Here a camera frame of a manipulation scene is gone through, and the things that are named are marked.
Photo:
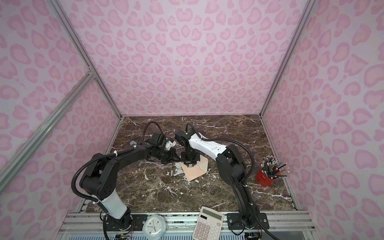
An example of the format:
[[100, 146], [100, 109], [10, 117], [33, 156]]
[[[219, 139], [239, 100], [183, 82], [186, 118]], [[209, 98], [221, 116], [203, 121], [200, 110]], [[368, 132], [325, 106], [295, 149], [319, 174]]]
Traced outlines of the beige envelope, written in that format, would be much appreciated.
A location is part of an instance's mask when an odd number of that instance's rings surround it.
[[208, 159], [200, 155], [200, 161], [197, 161], [197, 164], [193, 167], [188, 167], [184, 163], [181, 163], [183, 172], [189, 182], [195, 180], [196, 178], [204, 175], [208, 171]]

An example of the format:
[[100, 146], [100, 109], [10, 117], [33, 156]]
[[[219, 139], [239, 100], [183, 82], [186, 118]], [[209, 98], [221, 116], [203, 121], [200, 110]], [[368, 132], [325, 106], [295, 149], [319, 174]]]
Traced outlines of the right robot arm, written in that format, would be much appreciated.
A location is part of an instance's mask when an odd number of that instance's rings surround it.
[[185, 150], [181, 153], [181, 160], [187, 166], [194, 166], [200, 161], [200, 154], [215, 160], [221, 179], [229, 185], [236, 197], [241, 223], [245, 228], [260, 227], [267, 230], [266, 223], [260, 217], [260, 209], [253, 201], [248, 188], [248, 178], [253, 172], [255, 161], [251, 158], [251, 170], [247, 171], [245, 161], [236, 145], [244, 145], [233, 140], [209, 140], [194, 131], [178, 131], [175, 135], [177, 143]]

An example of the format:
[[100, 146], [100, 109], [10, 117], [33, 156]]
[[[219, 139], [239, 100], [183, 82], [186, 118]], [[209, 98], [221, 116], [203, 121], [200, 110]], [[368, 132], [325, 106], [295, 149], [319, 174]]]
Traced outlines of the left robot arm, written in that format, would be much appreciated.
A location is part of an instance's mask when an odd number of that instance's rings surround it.
[[110, 217], [121, 220], [130, 214], [116, 191], [119, 171], [123, 168], [151, 157], [162, 164], [177, 162], [176, 141], [161, 133], [154, 133], [146, 142], [131, 142], [131, 148], [121, 152], [94, 155], [90, 162], [80, 169], [84, 173], [80, 180], [80, 188], [87, 197], [96, 203]]

